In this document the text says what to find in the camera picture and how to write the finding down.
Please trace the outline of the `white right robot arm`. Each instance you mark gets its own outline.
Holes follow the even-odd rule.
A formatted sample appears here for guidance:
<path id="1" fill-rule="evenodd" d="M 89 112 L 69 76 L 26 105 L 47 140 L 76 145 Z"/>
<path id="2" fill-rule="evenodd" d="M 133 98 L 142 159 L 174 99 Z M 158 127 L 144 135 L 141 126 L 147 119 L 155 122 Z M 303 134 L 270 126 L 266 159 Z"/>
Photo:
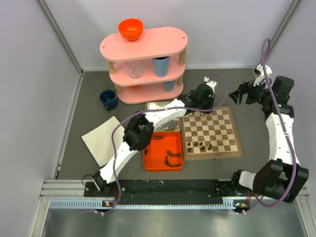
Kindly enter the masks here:
<path id="1" fill-rule="evenodd" d="M 269 133 L 270 154 L 268 162 L 257 172 L 238 170 L 230 183 L 235 195 L 252 190 L 257 195 L 292 203 L 309 178 L 307 168 L 300 166 L 294 149 L 292 126 L 294 109 L 288 105 L 294 80 L 277 76 L 271 89 L 265 88 L 265 79 L 255 85 L 254 81 L 241 82 L 229 96 L 240 104 L 247 95 L 247 104 L 262 105 L 265 124 Z"/>

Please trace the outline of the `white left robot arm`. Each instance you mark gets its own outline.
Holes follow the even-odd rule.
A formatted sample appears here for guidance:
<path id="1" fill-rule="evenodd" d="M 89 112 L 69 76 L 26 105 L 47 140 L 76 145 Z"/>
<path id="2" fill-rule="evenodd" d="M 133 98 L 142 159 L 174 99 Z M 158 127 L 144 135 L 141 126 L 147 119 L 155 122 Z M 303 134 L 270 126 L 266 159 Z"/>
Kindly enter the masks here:
<path id="1" fill-rule="evenodd" d="M 116 148 L 115 145 L 114 134 L 117 130 L 115 128 L 111 135 L 114 155 L 93 176 L 96 192 L 102 196 L 111 192 L 111 183 L 117 180 L 117 175 L 122 167 L 137 152 L 148 147 L 154 130 L 159 126 L 195 111 L 210 113 L 213 110 L 216 86 L 217 82 L 215 81 L 201 83 L 196 90 L 178 96 L 160 109 L 138 111 L 126 118 L 124 122 L 128 122 L 128 124 L 124 129 L 120 146 Z"/>

